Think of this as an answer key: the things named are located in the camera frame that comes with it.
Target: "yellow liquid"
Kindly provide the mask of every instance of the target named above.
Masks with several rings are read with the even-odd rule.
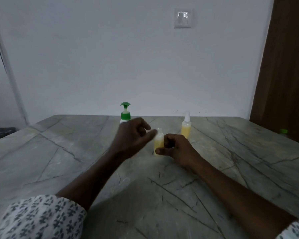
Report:
[[[191,126],[188,126],[188,127],[182,126],[182,130],[181,130],[180,134],[184,135],[184,137],[186,137],[188,139],[189,133],[190,133],[190,128],[191,128]]]
[[[163,148],[164,147],[164,138],[154,140],[154,155],[159,156],[157,153],[155,153],[156,148]]]

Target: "gray marble surface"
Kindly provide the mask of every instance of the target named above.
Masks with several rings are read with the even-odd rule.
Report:
[[[144,117],[179,133],[179,117]],[[0,139],[0,217],[20,199],[55,194],[106,152],[120,117],[57,115]],[[299,217],[299,144],[237,117],[191,117],[193,147],[213,166]],[[153,143],[100,192],[83,238],[247,238],[196,176]]]

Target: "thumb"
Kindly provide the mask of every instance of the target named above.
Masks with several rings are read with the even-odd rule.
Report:
[[[156,148],[155,153],[158,155],[171,156],[174,148]]]
[[[143,137],[138,139],[135,143],[136,147],[139,147],[139,149],[143,148],[148,142],[152,141],[153,138],[156,136],[157,130],[151,130],[148,133],[146,133]]]

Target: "white spray nozzle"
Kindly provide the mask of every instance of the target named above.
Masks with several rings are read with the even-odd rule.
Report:
[[[187,111],[184,121],[189,122],[189,120],[190,120],[190,112]]]

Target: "green bottle cap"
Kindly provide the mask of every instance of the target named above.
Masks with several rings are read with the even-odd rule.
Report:
[[[288,130],[287,129],[280,129],[280,133],[287,134]]]
[[[128,102],[123,102],[121,106],[124,107],[124,111],[121,113],[121,119],[122,120],[130,120],[131,119],[131,113],[128,111],[128,106],[131,105]]]

